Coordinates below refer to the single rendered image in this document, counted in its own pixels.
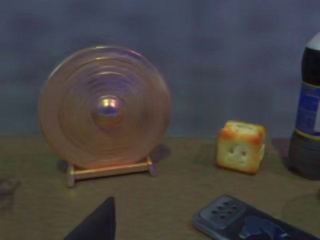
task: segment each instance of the wooden surface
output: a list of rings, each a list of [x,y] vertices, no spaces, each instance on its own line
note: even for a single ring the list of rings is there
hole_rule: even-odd
[[[269,145],[255,176],[214,166],[212,138],[166,138],[147,173],[80,181],[65,187],[64,163],[39,136],[0,137],[0,177],[20,182],[12,206],[0,209],[1,240],[61,240],[107,197],[116,203],[117,240],[207,239],[191,227],[194,213],[230,194],[320,235],[319,182],[287,171]]]

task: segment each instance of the soda bottle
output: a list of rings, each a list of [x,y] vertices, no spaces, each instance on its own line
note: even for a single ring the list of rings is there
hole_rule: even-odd
[[[301,91],[288,167],[301,177],[320,180],[320,32],[306,45],[301,60]]]

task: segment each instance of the gong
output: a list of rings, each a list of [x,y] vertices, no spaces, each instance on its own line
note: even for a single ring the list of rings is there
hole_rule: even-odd
[[[97,46],[74,53],[51,73],[38,120],[48,144],[83,175],[141,165],[168,127],[170,105],[164,79],[145,57]]]

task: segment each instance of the gray wall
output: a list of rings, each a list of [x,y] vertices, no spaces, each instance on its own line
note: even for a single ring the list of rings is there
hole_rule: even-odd
[[[318,0],[14,0],[0,7],[0,133],[38,133],[37,98],[80,48],[130,47],[172,93],[170,136],[212,136],[226,120],[294,128],[305,43]]]

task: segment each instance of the bottle label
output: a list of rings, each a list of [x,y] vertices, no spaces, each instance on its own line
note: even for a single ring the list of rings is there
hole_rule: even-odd
[[[320,86],[302,83],[295,131],[306,138],[320,140]]]

